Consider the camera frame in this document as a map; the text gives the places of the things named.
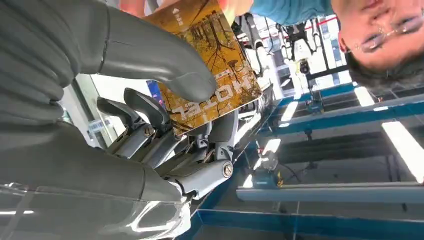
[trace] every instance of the man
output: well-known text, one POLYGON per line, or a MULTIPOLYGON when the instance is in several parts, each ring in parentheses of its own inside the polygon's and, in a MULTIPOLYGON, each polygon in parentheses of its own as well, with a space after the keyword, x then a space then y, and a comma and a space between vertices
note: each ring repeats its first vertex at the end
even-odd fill
MULTIPOLYGON (((164 0, 164 8, 177 0, 164 0)), ((219 0, 230 20, 251 12, 282 25, 335 13, 352 79, 371 88, 424 80, 424 0, 219 0)))

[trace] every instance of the eyeglasses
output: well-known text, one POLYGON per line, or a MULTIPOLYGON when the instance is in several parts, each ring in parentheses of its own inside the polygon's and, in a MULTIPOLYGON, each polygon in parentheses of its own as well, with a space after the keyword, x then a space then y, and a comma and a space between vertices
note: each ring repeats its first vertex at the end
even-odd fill
POLYGON ((356 44, 354 48, 361 50, 364 53, 372 53, 383 45, 387 39, 392 35, 406 35, 418 31, 424 24, 424 8, 421 10, 421 16, 415 16, 403 19, 400 23, 394 24, 393 30, 384 33, 382 27, 378 29, 379 33, 370 36, 362 44, 356 44))

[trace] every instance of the book cover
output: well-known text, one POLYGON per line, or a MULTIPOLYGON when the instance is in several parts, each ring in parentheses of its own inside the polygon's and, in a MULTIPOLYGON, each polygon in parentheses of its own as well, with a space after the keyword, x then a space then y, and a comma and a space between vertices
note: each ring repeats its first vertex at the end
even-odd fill
POLYGON ((216 0, 180 0, 144 20, 193 46, 217 82, 215 94, 200 103, 184 100, 159 83, 175 134, 182 135, 261 96, 253 70, 216 0))

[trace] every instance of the blue shirt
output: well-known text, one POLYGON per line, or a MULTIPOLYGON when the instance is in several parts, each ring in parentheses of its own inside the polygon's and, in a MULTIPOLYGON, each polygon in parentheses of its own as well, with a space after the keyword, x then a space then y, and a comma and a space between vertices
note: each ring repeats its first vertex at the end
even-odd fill
POLYGON ((331 0, 254 0, 250 12, 281 25, 334 14, 331 0))

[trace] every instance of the robotic hand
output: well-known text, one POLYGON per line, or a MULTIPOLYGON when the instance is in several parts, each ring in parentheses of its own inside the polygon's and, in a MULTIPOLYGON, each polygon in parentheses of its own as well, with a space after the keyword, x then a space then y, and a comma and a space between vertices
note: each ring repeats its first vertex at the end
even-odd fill
MULTIPOLYGON (((91 148, 57 120, 57 101, 80 73, 155 79, 184 99, 205 101, 216 82, 196 51, 96 0, 2 0, 0 19, 0 209, 10 213, 0 239, 161 239, 186 231, 181 186, 197 196, 211 187, 199 191, 196 177, 182 182, 205 168, 159 175, 91 148)), ((231 144, 213 141, 215 158, 231 159, 231 144)))

